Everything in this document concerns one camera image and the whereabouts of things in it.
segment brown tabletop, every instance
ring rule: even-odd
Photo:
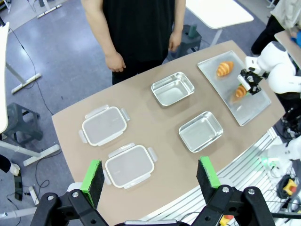
[[[301,68],[301,48],[291,40],[288,31],[275,34],[275,38],[284,46],[299,68]]]
[[[139,74],[122,83],[96,93],[53,116],[53,123],[75,181],[82,181],[91,160],[104,163],[108,154],[134,142],[153,147],[158,161],[151,177],[129,189],[104,185],[98,210],[109,225],[127,219],[140,219],[175,200],[198,185],[197,160],[209,156],[219,171],[255,143],[285,113],[267,82],[261,87],[272,104],[255,119],[241,127],[209,81],[197,68],[197,63],[233,50],[242,60],[243,51],[228,41]],[[188,98],[162,109],[155,100],[152,83],[181,71],[195,86]],[[79,129],[84,117],[92,110],[108,104],[125,108],[131,117],[123,135],[101,147],[84,144]],[[211,111],[223,127],[223,135],[199,153],[191,153],[181,141],[179,128],[204,111]]]

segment croissant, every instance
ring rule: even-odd
[[[247,91],[245,89],[245,87],[243,87],[243,85],[239,85],[239,87],[237,88],[235,95],[237,97],[244,97],[246,95]]]
[[[231,71],[234,68],[234,63],[232,61],[225,61],[225,62],[221,62],[221,64],[218,66],[217,68],[217,76],[225,76],[229,73],[231,73]]]

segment black pants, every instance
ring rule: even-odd
[[[8,158],[4,157],[1,154],[0,154],[0,169],[6,173],[10,169],[10,161],[8,160]]]
[[[257,40],[251,47],[251,51],[253,54],[258,54],[263,51],[263,49],[271,42],[276,41],[274,35],[278,32],[284,31],[284,28],[278,22],[278,20],[271,15],[269,18],[268,24],[264,31],[259,35]]]
[[[123,72],[112,72],[112,84],[115,85],[121,81],[129,79],[137,74],[145,72],[149,69],[157,67],[163,63],[164,59],[153,60],[147,62],[139,62],[135,60],[125,60],[126,68]]]

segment black t-shirt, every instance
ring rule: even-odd
[[[166,57],[174,0],[103,0],[103,12],[115,49],[124,59]]]

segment red button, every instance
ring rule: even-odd
[[[224,215],[225,219],[232,220],[234,218],[233,215]]]
[[[295,193],[297,191],[297,187],[291,186],[290,190],[291,190],[291,192]]]

